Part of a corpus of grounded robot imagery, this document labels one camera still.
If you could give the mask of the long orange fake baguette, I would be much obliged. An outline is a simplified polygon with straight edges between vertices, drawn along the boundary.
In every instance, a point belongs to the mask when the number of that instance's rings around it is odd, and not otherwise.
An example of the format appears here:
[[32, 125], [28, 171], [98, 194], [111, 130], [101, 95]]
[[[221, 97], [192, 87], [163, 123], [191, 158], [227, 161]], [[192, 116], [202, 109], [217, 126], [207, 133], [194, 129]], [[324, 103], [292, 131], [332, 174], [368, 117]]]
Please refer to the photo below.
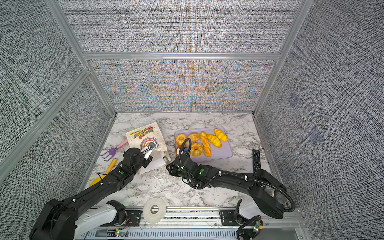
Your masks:
[[200, 133], [200, 140], [203, 145], [203, 151], [205, 156], [211, 157], [212, 156], [211, 146], [208, 140], [208, 135], [205, 132]]

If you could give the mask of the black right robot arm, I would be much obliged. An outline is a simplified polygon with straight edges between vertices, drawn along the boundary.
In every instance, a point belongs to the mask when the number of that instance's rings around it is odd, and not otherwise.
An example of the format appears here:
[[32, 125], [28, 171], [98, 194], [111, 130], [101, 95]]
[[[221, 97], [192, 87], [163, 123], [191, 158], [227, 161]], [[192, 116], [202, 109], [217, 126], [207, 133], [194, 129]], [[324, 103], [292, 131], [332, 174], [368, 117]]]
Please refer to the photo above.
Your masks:
[[294, 212], [296, 204], [286, 187], [263, 169], [255, 173], [234, 173], [209, 165], [199, 165], [188, 154], [181, 154], [166, 166], [169, 174], [180, 177], [196, 190], [224, 188], [250, 196], [265, 215], [282, 219]]

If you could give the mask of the yellow bundt fake bread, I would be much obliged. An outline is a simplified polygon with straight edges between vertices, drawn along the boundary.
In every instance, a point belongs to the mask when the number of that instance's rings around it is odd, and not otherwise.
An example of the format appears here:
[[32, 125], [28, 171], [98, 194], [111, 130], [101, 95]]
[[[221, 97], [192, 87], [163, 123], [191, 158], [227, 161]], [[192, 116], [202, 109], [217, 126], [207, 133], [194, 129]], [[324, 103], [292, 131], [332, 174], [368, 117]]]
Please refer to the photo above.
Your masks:
[[176, 143], [177, 147], [180, 147], [187, 138], [188, 137], [185, 134], [177, 135], [175, 138], [175, 143]]

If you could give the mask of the yellow ridged fake loaf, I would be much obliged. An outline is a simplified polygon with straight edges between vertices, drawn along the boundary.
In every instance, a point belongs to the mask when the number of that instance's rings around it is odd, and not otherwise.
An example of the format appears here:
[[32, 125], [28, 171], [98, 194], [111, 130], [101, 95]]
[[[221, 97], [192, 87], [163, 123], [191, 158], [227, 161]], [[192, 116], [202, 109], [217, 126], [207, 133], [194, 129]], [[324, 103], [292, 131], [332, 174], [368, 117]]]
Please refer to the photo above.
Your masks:
[[222, 142], [227, 142], [229, 140], [228, 136], [220, 129], [214, 130], [215, 135], [218, 139], [220, 139]]

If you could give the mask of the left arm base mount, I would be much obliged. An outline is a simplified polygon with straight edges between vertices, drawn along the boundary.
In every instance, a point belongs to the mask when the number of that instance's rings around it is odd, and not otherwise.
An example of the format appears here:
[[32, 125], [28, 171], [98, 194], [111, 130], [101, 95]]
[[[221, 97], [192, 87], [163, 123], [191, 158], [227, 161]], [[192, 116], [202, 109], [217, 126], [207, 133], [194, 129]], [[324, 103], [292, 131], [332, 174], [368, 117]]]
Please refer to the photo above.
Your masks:
[[107, 205], [112, 206], [117, 213], [113, 221], [105, 224], [105, 226], [122, 228], [124, 226], [138, 227], [140, 225], [143, 213], [141, 209], [127, 209], [123, 204], [116, 200], [108, 201]]

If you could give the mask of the pale yellow fake bun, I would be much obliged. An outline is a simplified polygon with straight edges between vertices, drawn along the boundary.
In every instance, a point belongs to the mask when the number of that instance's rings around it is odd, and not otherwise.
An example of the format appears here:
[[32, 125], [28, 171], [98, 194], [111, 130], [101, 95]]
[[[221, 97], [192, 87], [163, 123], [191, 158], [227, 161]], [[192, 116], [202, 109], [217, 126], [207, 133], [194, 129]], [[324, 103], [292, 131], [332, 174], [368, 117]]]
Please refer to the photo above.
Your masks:
[[191, 133], [189, 134], [189, 139], [192, 141], [192, 143], [197, 142], [200, 139], [200, 135], [198, 133]]

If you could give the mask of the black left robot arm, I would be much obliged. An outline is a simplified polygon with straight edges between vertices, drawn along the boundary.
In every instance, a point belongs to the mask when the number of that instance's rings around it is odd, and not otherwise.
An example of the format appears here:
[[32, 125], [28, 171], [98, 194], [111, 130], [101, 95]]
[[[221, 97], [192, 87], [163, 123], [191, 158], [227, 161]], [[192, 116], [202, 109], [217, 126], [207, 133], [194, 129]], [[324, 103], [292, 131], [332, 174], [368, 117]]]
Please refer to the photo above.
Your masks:
[[29, 235], [30, 240], [72, 240], [80, 229], [76, 221], [88, 209], [107, 196], [120, 191], [133, 179], [138, 170], [152, 161], [154, 149], [130, 148], [124, 152], [124, 159], [95, 185], [82, 192], [58, 201], [48, 201], [38, 216]]

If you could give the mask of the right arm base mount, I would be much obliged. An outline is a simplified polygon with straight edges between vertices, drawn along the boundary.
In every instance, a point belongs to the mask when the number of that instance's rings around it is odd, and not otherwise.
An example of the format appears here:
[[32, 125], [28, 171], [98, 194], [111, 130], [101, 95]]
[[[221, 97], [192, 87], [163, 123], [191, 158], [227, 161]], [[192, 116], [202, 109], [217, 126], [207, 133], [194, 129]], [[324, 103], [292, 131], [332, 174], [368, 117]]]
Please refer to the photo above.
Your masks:
[[239, 200], [234, 210], [220, 210], [219, 215], [223, 226], [237, 226], [237, 240], [254, 240], [263, 230], [263, 220], [260, 215], [250, 219], [240, 215], [240, 206], [243, 200]]

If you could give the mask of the black remote control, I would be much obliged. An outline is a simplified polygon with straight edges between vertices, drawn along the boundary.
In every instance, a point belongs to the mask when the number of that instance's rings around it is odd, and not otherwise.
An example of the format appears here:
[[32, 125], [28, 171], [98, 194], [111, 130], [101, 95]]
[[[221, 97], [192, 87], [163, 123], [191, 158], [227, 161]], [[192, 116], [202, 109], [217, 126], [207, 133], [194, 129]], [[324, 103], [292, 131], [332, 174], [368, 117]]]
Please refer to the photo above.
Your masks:
[[253, 172], [256, 173], [259, 169], [261, 169], [261, 156], [259, 150], [252, 150], [253, 157]]

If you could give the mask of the white tape roll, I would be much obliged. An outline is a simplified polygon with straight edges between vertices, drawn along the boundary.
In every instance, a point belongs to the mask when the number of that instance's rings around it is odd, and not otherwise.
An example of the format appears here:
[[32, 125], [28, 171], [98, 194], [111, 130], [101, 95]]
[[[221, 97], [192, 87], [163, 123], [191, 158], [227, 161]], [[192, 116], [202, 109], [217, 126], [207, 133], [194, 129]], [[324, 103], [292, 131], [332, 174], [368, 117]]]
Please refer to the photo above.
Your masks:
[[143, 207], [143, 217], [149, 224], [159, 223], [166, 212], [167, 204], [162, 198], [151, 198]]

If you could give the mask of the white printed paper bag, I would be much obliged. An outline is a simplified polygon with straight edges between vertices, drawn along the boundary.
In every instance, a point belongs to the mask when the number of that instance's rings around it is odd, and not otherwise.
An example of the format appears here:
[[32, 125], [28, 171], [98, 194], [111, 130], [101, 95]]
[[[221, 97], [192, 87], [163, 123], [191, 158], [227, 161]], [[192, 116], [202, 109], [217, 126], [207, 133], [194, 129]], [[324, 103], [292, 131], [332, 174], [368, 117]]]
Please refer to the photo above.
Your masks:
[[158, 168], [165, 168], [167, 164], [163, 160], [164, 156], [171, 161], [165, 139], [157, 122], [126, 132], [126, 138], [131, 148], [139, 148], [140, 150], [145, 148], [149, 141], [153, 141], [157, 144], [157, 148], [151, 153], [153, 160], [146, 168], [139, 169], [139, 175]]

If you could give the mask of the purple toy garden fork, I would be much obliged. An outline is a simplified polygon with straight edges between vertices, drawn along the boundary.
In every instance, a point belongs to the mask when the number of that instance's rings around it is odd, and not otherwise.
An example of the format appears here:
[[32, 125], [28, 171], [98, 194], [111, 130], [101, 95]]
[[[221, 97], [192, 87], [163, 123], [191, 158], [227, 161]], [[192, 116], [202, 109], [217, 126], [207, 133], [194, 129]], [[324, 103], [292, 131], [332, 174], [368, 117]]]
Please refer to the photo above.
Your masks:
[[105, 153], [101, 154], [100, 156], [102, 157], [102, 159], [105, 161], [105, 162], [108, 162], [110, 160], [112, 160], [117, 151], [123, 147], [124, 145], [126, 145], [128, 143], [128, 140], [124, 140], [122, 143], [120, 143], [117, 147], [115, 148], [111, 148], [109, 149], [108, 151], [106, 151]]

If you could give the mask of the lilac plastic tray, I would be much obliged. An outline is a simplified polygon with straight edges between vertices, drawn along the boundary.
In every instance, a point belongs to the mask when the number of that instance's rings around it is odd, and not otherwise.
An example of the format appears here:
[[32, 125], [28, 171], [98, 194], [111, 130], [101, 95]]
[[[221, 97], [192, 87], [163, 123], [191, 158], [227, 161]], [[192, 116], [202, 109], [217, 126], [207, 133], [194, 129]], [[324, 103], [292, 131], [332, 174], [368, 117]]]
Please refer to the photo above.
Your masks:
[[[214, 132], [215, 129], [220, 129], [220, 130], [222, 130], [227, 135], [226, 130], [223, 127], [208, 127], [208, 128], [199, 128], [199, 129], [189, 129], [189, 130], [179, 130], [179, 131], [176, 131], [174, 133], [174, 139], [179, 134], [185, 134], [187, 137], [189, 137], [189, 134], [191, 134], [193, 132], [198, 133], [199, 135], [200, 135], [201, 132], [205, 132], [207, 135], [209, 135], [209, 134], [215, 135], [215, 132]], [[199, 156], [199, 157], [191, 156], [192, 160], [194, 162], [197, 162], [197, 163], [202, 163], [202, 162], [207, 162], [207, 161], [209, 162], [209, 161], [221, 160], [221, 159], [226, 159], [226, 158], [232, 157], [233, 156], [233, 151], [232, 151], [232, 148], [230, 147], [229, 140], [227, 142], [222, 142], [221, 141], [221, 143], [222, 143], [222, 147], [221, 148], [217, 148], [213, 144], [210, 143], [211, 151], [212, 151], [212, 156], [211, 157], [205, 156], [204, 151], [203, 151], [203, 154], [201, 156]], [[177, 147], [176, 143], [175, 143], [175, 146], [176, 146], [176, 151], [178, 151], [180, 147]]]

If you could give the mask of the aluminium front rail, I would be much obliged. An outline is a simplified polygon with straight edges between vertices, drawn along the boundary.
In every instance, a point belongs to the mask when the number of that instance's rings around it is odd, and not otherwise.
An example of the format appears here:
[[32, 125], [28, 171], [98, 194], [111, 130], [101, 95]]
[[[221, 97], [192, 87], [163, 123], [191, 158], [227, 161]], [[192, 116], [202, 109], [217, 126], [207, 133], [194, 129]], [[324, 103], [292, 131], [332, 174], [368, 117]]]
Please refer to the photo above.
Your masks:
[[[73, 240], [235, 240], [237, 226], [223, 226], [220, 210], [235, 208], [179, 208], [169, 207], [165, 217], [157, 224], [149, 224], [141, 217], [138, 227], [108, 227], [117, 211], [110, 205], [92, 208], [83, 214], [76, 224]], [[261, 215], [263, 230], [256, 240], [310, 240], [309, 229], [300, 211], [287, 213], [277, 220]]]

